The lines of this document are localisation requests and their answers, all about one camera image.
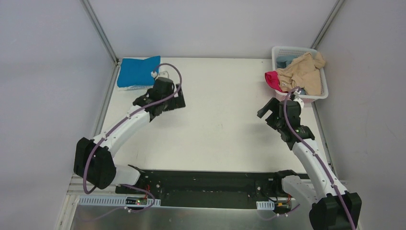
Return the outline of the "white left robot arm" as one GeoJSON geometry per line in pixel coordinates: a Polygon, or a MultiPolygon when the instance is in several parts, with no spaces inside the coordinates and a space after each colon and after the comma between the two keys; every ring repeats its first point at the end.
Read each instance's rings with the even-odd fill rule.
{"type": "Polygon", "coordinates": [[[98,189],[127,184],[133,193],[142,193],[146,181],[140,177],[141,171],[132,165],[116,164],[114,157],[135,132],[155,117],[185,106],[181,83],[158,77],[152,88],[133,101],[117,124],[91,139],[81,138],[77,142],[74,173],[98,189]]]}

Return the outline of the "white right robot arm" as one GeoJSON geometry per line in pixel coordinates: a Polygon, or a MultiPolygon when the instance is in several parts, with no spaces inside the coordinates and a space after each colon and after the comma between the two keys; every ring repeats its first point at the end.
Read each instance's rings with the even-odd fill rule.
{"type": "Polygon", "coordinates": [[[349,192],[321,158],[314,134],[309,127],[301,125],[302,107],[298,99],[279,101],[271,98],[257,112],[259,118],[271,112],[265,120],[267,125],[281,135],[313,185],[310,188],[294,171],[284,170],[276,172],[270,190],[277,197],[290,195],[295,198],[297,206],[308,211],[315,230],[355,230],[361,212],[361,197],[349,192]]]}

